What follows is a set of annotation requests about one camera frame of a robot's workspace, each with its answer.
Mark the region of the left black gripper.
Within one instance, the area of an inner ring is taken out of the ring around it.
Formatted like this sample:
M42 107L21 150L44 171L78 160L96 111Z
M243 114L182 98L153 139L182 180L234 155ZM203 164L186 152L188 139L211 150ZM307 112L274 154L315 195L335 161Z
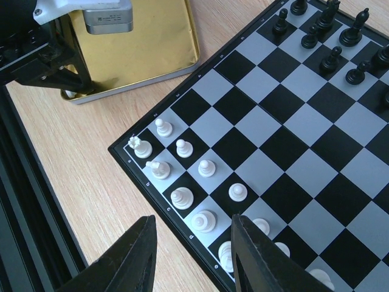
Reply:
M36 1L1 1L1 85L92 91L69 15L34 20Z

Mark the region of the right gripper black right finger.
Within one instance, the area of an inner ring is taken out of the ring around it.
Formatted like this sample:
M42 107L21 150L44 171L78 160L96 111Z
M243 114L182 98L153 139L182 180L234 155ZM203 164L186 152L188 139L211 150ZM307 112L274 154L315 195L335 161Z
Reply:
M290 259L245 215L231 225L236 291L330 291Z

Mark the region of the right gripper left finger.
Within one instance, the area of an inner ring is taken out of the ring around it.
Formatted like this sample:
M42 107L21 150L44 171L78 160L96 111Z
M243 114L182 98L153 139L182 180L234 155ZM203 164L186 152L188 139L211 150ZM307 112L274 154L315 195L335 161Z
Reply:
M58 291L153 291L155 270L156 218L143 216Z

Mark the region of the white pawn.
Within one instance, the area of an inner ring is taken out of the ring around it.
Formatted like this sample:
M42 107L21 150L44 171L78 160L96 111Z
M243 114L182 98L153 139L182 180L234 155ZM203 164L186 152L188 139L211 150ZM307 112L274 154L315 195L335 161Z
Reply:
M256 218L253 220L253 223L266 235L270 233L270 224L267 220L263 218Z
M183 139L178 139L176 141L176 153L181 158L188 158L193 153L193 146Z
M170 135L172 134L172 132L173 132L173 126L172 126L172 124L170 124L170 123L167 122L167 121L164 121L164 120L161 119L161 118L156 119L155 125L156 125L157 134L158 134L160 137L168 137L168 136L170 136Z
M291 256L291 252L290 252L290 249L289 247L285 244L285 243L282 243L282 242L275 242L275 245L287 256L287 257L290 257Z
M231 200L240 202L247 198L248 191L244 184L237 182L229 187L228 194Z
M334 284L332 283L329 275L322 269L312 269L310 270L310 275L315 277L322 284L327 286L331 291L335 291Z
M208 159L203 159L198 165L198 172L202 177L208 178L214 175L216 171L215 163Z

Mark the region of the white king piece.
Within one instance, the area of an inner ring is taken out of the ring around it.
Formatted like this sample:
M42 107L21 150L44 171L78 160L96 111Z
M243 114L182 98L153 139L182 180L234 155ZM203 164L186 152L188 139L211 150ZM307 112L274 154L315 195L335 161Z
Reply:
M218 257L221 268L227 273L233 272L231 241L222 243L218 249Z

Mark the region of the white piece back row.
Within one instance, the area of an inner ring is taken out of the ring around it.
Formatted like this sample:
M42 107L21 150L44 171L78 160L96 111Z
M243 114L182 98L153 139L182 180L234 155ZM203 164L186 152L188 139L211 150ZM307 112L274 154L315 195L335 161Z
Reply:
M194 200L192 191L187 187L178 187L171 192L171 202L176 209L185 210L188 209Z
M216 226L216 216L209 210L202 210L192 216L191 226L201 233L211 232Z
M165 161L147 161L146 166L156 179L166 179L170 175L170 166Z

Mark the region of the white rook corner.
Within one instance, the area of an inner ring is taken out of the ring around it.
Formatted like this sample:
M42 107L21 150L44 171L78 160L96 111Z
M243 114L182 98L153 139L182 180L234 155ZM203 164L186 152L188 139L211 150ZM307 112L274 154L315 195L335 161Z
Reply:
M131 137L128 141L128 145L134 150L135 155L141 159L150 157L153 152L152 145L148 141L141 140L137 136Z

